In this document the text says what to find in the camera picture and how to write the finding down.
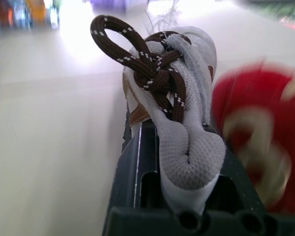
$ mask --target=brown rope with white dots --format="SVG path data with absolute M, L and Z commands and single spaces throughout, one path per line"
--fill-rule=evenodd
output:
M 119 32 L 127 38 L 138 51 L 139 58 L 112 42 L 105 29 Z M 182 123 L 186 87 L 180 73 L 170 67 L 170 63 L 181 58 L 182 55 L 178 50 L 168 47 L 165 40 L 169 35 L 178 33 L 173 31 L 159 32 L 144 40 L 126 22 L 104 15 L 94 18 L 90 26 L 90 33 L 95 43 L 105 54 L 134 71 L 136 84 L 140 88 L 151 92 L 168 119 Z M 188 37 L 185 35 L 180 36 L 191 44 Z M 151 53 L 146 44 L 147 41 L 160 42 L 167 52 L 162 55 Z M 174 106 L 167 99 L 168 92 L 175 94 Z

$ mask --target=tan leather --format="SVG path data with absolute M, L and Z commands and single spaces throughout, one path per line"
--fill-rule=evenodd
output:
M 130 117 L 129 117 L 130 126 L 149 119 L 150 117 L 149 117 L 148 112 L 146 111 L 144 106 L 137 99 L 136 95 L 134 94 L 134 92 L 131 88 L 129 80 L 124 73 L 122 75 L 122 87 L 123 87 L 123 92 L 124 92 L 126 99 L 127 99 L 127 93 L 130 92 L 132 94 L 132 96 L 134 97 L 134 99 L 138 103 L 138 106 L 130 113 Z

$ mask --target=black plastic frame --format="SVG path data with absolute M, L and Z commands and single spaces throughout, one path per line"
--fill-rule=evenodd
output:
M 156 128 L 146 121 L 118 161 L 104 236 L 295 236 L 295 217 L 267 214 L 229 150 L 202 216 L 171 212 L 161 193 L 158 163 Z

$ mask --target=brown leather patch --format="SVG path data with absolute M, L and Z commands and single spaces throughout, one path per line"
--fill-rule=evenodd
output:
M 135 123 L 142 122 L 146 119 L 149 119 L 148 112 L 141 104 L 138 104 L 136 109 L 133 110 L 130 114 L 130 126 L 134 125 Z
M 134 94 L 131 88 L 131 85 L 129 83 L 127 76 L 124 73 L 122 74 L 122 87 L 123 87 L 123 92 L 126 99 L 127 99 L 127 92 L 130 91 L 130 93 L 132 93 L 132 96 L 138 103 L 138 106 L 130 114 L 130 118 L 129 118 L 130 126 L 134 125 L 135 123 L 142 122 L 146 119 L 149 119 L 148 112 L 146 111 L 144 106 L 140 104 L 139 100 L 137 99 L 136 95 Z
M 213 67 L 209 65 L 208 66 L 208 70 L 210 71 L 211 79 L 213 81 L 213 75 L 214 75 L 214 73 L 213 73 Z

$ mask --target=beige floor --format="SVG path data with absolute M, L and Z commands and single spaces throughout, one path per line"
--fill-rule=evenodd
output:
M 169 5 L 152 2 L 152 22 Z M 66 14 L 73 7 L 80 17 Z M 122 67 L 93 42 L 90 8 L 64 9 L 59 31 L 0 37 L 0 236 L 101 234 L 124 129 Z M 261 58 L 295 66 L 291 29 L 230 3 L 181 0 L 177 9 L 172 26 L 215 41 L 216 78 Z M 124 20 L 147 36 L 144 12 Z

